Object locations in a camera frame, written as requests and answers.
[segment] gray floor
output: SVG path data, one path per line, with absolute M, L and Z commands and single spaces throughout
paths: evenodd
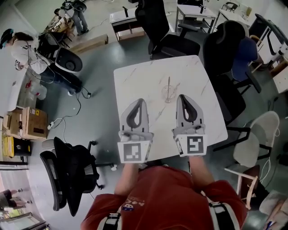
M 205 35 L 201 34 L 198 34 L 197 37 L 193 34 L 189 36 L 199 43 L 202 43 L 205 38 Z M 97 140 L 99 144 L 96 148 L 92 149 L 92 153 L 97 157 L 99 163 L 119 162 L 117 153 L 119 121 L 113 71 L 120 67 L 149 61 L 148 42 L 147 37 L 134 38 L 120 43 L 113 42 L 80 55 L 84 64 L 80 78 L 84 86 L 90 92 L 93 92 L 93 94 L 89 100 L 80 96 L 82 107 L 79 115 L 77 117 L 66 118 L 65 139 L 73 145 L 80 144 L 84 146 L 88 145 L 88 142 L 91 140 Z M 247 108 L 230 126 L 242 127 L 248 121 L 258 117 L 267 111 L 268 101 L 273 100 L 277 95 L 274 83 L 267 72 L 257 72 L 256 76 L 262 85 L 262 92 L 258 94 L 251 87 L 244 94 Z M 275 102 L 274 110 L 279 114 L 281 119 L 279 128 L 281 135 L 275 140 L 271 155 L 271 172 L 267 179 L 265 179 L 264 185 L 269 182 L 273 174 L 276 165 L 276 156 L 282 152 L 288 132 L 288 121 L 284 119 L 287 115 L 287 100 L 284 95 L 278 95 L 278 97 L 279 99 Z M 50 122 L 58 117 L 75 114 L 79 108 L 79 104 L 75 97 L 68 96 L 65 90 L 59 89 L 55 85 L 50 85 L 47 98 L 41 103 L 41 108 L 49 114 Z M 55 136 L 62 138 L 62 132 L 63 124 L 59 125 L 56 129 L 52 129 L 49 133 L 49 138 Z M 229 133 L 229 139 L 225 142 L 236 137 L 236 133 Z M 59 212 L 52 210 L 52 191 L 45 168 L 39 158 L 41 152 L 41 144 L 35 143 L 29 162 L 29 183 L 38 210 L 42 217 L 55 229 L 79 229 L 81 221 L 93 202 L 93 197 L 100 193 L 113 192 L 122 167 L 119 166 L 119 169 L 115 172 L 112 172 L 109 168 L 99 169 L 101 181 L 106 185 L 105 189 L 102 191 L 96 189 L 91 195 L 83 195 L 78 214 L 76 217 L 71 217 L 67 207 Z M 205 156 L 205 161 L 216 180 L 228 180 L 235 187 L 237 177 L 223 170 L 225 166 L 233 162 L 232 154 L 232 147 L 213 152 L 210 146 Z M 263 166 L 265 161 L 265 159 L 260 161 L 260 165 Z M 188 171 L 187 159 L 176 156 L 164 159 L 163 162 Z M 288 185 L 285 183 L 287 181 L 287 171 L 286 167 L 279 165 L 268 189 L 276 189 L 288 193 Z M 244 229 L 261 229 L 264 220 L 265 216 L 259 212 L 250 212 Z

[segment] wall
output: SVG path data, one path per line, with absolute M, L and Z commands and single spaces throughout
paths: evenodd
M 42 32 L 54 17 L 54 10 L 64 0 L 20 0 L 15 6 L 38 32 Z
M 29 31 L 33 29 L 21 19 L 11 6 L 5 7 L 0 16 L 0 35 L 8 28 L 15 31 Z M 25 74 L 25 71 L 17 71 L 14 67 L 15 60 L 11 57 L 9 48 L 0 50 L 0 116 L 4 116 L 8 107 L 8 100 L 12 83 Z

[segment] white desk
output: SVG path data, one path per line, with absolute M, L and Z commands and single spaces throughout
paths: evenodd
M 245 21 L 239 14 L 233 13 L 233 12 L 229 12 L 223 9 L 219 9 L 218 15 L 217 15 L 217 19 L 216 22 L 214 24 L 213 27 L 213 31 L 216 27 L 216 24 L 218 22 L 219 16 L 220 14 L 226 19 L 226 20 L 232 20 L 232 21 L 239 21 L 239 22 L 243 22 L 244 24 L 247 25 L 247 27 L 250 27 L 250 23 L 248 21 Z
M 177 87 L 175 100 L 169 104 L 162 98 L 162 89 Z M 223 115 L 208 75 L 198 56 L 173 57 L 144 62 L 114 71 L 119 118 L 135 100 L 147 103 L 149 131 L 154 133 L 148 160 L 178 155 L 172 129 L 176 127 L 176 99 L 179 94 L 192 98 L 204 113 L 208 145 L 227 139 Z
M 177 5 L 177 12 L 176 12 L 176 25 L 175 25 L 175 32 L 177 32 L 178 27 L 178 16 L 179 13 L 182 14 L 183 20 L 185 18 L 203 18 L 203 22 L 209 28 L 208 33 L 211 32 L 211 29 L 213 27 L 216 15 L 208 8 L 206 8 L 202 13 L 200 13 L 201 8 L 195 5 Z M 205 19 L 212 20 L 210 24 L 208 24 Z
M 118 11 L 110 14 L 110 24 L 114 30 L 115 36 L 117 40 L 120 40 L 120 36 L 118 32 L 130 30 L 130 34 L 132 33 L 133 28 L 139 28 L 141 25 L 137 22 L 135 17 L 136 8 L 128 9 L 128 17 L 125 15 L 125 11 Z

